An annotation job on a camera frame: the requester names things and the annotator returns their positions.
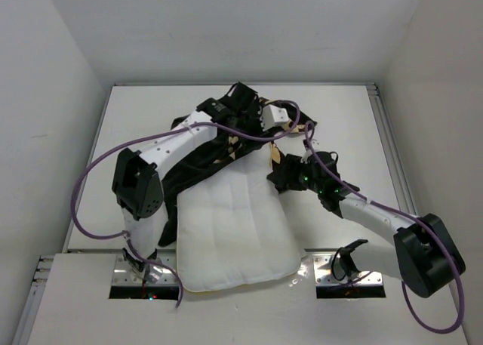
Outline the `white pillow with yellow edge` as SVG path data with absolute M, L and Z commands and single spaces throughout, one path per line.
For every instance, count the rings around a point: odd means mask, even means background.
M 303 252 L 267 180 L 266 144 L 177 197 L 177 273 L 190 292 L 283 279 Z

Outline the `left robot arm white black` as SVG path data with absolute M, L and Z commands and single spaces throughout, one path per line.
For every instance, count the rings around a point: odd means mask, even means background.
M 258 93 L 238 82 L 220 99 L 208 98 L 173 120 L 167 135 L 118 154 L 112 191 L 131 241 L 123 255 L 134 270 L 143 273 L 157 245 L 176 239 L 182 191 L 261 148 L 268 135 L 262 109 Z

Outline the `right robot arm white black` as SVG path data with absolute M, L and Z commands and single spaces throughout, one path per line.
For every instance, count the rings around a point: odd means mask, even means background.
M 464 259 L 442 219 L 435 214 L 415 217 L 387 207 L 341 180 L 335 152 L 287 154 L 268 178 L 280 193 L 310 191 L 337 217 L 357 223 L 389 243 L 372 245 L 356 239 L 338 248 L 331 271 L 338 281 L 349 281 L 374 270 L 402 281 L 416 295 L 428 298 L 466 271 Z

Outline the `black pillowcase with beige flowers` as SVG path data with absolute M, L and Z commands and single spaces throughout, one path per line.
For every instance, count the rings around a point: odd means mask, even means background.
M 260 96 L 259 98 L 262 108 L 269 104 L 266 98 Z M 289 122 L 281 127 L 262 131 L 261 134 L 249 135 L 274 137 L 285 132 L 299 134 L 305 128 L 306 123 L 311 120 L 304 112 L 297 113 L 296 108 L 286 100 L 276 100 L 274 104 L 288 111 Z M 182 191 L 208 179 L 227 165 L 256 152 L 264 145 L 264 142 L 248 140 L 237 134 L 218 130 L 217 136 L 213 140 L 202 144 L 176 164 L 162 181 L 165 189 L 168 219 L 165 222 L 158 245 L 164 248 L 177 240 L 177 202 Z

